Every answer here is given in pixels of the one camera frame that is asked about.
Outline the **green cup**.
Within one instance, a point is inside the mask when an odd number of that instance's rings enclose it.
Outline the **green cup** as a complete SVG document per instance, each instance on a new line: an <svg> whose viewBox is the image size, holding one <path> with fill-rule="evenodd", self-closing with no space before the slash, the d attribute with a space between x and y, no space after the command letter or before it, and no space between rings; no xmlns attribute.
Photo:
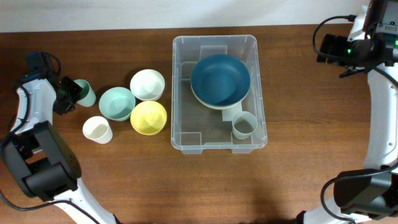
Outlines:
<svg viewBox="0 0 398 224"><path fill-rule="evenodd" d="M80 98L77 103L84 107L91 107L96 102L96 95L91 88L90 84L83 79L75 80L75 83L79 85L83 90L80 92Z"/></svg>

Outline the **white cup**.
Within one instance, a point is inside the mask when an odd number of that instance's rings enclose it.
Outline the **white cup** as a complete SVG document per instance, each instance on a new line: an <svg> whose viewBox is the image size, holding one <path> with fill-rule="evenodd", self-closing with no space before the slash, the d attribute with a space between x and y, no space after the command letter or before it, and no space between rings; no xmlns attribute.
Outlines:
<svg viewBox="0 0 398 224"><path fill-rule="evenodd" d="M99 144L107 144L113 138L113 132L106 118L94 116L87 119L82 127L83 135Z"/></svg>

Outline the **cream plate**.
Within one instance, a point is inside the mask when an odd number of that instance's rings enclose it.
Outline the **cream plate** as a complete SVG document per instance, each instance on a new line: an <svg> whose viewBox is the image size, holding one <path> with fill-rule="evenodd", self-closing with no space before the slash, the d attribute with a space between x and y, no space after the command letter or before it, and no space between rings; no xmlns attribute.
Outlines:
<svg viewBox="0 0 398 224"><path fill-rule="evenodd" d="M227 105L227 106L214 106L214 105L207 104L207 103L205 103L204 101L202 101L201 99L199 99L199 97L197 97L197 95L193 92L193 89L192 89L192 88L191 88L191 90L192 90L192 93L193 93L193 95L195 96L195 98L196 98L202 105L206 106L207 108L213 109L213 110L228 110L228 109L231 109L232 107L241 105L241 103L243 102L243 100L245 99L245 97L247 97L247 95L246 95L242 100L240 100L240 101L237 102L237 103L233 103L232 105Z"/></svg>

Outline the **dark blue plate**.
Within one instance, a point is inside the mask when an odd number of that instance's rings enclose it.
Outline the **dark blue plate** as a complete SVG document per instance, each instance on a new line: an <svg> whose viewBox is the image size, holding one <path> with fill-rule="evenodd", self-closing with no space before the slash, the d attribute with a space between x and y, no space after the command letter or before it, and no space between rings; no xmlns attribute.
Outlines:
<svg viewBox="0 0 398 224"><path fill-rule="evenodd" d="M227 106L248 95L251 76L245 64L230 55L212 55L200 60L190 77L193 92L207 104Z"/></svg>

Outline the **grey cup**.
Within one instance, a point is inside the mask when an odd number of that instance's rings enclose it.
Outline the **grey cup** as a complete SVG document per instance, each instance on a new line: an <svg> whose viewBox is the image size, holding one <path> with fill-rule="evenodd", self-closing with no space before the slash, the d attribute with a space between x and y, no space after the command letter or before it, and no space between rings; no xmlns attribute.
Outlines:
<svg viewBox="0 0 398 224"><path fill-rule="evenodd" d="M257 118L250 112L242 111L232 121L233 135L237 139L247 139L257 129Z"/></svg>

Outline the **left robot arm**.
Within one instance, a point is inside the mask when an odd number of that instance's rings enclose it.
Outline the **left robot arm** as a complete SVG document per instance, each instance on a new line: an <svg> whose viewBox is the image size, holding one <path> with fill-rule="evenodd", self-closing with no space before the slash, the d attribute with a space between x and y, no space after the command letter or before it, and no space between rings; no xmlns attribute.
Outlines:
<svg viewBox="0 0 398 224"><path fill-rule="evenodd" d="M46 78L21 78L17 117L2 140L1 160L23 193L52 205L75 223L119 223L92 196L81 178L76 155L52 125L57 93Z"/></svg>

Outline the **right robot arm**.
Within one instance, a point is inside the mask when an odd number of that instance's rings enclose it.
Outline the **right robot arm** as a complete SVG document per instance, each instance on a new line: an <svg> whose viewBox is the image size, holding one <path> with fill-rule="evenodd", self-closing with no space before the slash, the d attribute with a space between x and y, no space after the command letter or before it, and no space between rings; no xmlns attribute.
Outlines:
<svg viewBox="0 0 398 224"><path fill-rule="evenodd" d="M318 63L364 73L371 93L371 125L364 167L339 173L321 189L321 206L296 223L363 223L397 216L397 1L373 0L345 16L349 36L324 36Z"/></svg>

